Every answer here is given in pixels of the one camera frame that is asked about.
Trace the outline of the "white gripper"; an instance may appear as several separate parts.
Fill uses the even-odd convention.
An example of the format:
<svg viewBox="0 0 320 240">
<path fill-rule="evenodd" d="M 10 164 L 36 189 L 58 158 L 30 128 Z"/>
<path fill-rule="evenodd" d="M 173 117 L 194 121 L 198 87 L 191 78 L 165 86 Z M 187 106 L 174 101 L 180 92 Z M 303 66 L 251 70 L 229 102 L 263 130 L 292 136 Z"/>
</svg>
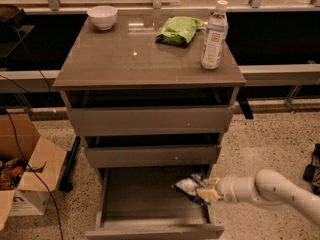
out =
<svg viewBox="0 0 320 240">
<path fill-rule="evenodd" d="M 208 203 L 217 202 L 220 197 L 227 203 L 237 203 L 238 199 L 235 193 L 235 176 L 226 176 L 223 178 L 210 177 L 204 179 L 206 185 L 217 185 L 215 188 L 198 188 L 198 196 Z"/>
</svg>

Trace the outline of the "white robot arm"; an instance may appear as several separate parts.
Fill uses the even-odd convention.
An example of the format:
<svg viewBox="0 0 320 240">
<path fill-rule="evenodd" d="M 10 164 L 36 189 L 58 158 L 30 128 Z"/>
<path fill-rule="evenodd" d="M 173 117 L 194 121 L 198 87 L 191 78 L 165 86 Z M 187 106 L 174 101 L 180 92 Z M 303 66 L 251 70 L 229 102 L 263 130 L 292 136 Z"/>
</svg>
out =
<svg viewBox="0 0 320 240">
<path fill-rule="evenodd" d="M 255 176 L 226 176 L 204 180 L 196 189 L 207 202 L 247 202 L 256 207 L 276 208 L 288 205 L 320 226 L 320 197 L 292 183 L 277 171 L 259 170 Z"/>
</svg>

